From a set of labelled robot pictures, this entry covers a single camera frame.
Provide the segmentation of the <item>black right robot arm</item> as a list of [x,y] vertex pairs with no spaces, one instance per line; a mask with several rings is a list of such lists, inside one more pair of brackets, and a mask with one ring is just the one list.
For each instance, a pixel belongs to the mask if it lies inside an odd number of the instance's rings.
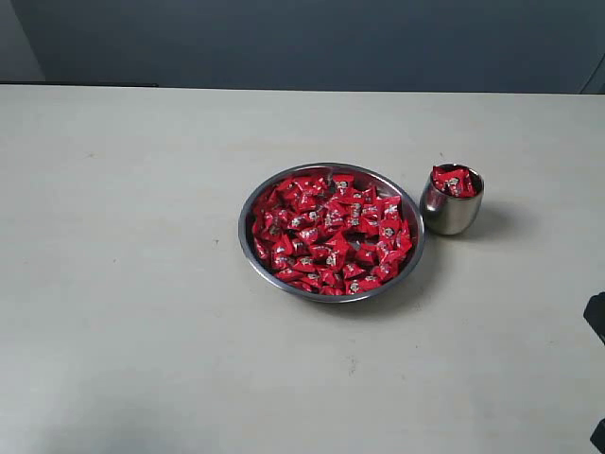
[[[584,309],[584,320],[596,333],[602,343],[605,342],[605,292],[593,295]],[[605,419],[602,418],[596,425],[590,441],[599,453],[605,453]]]

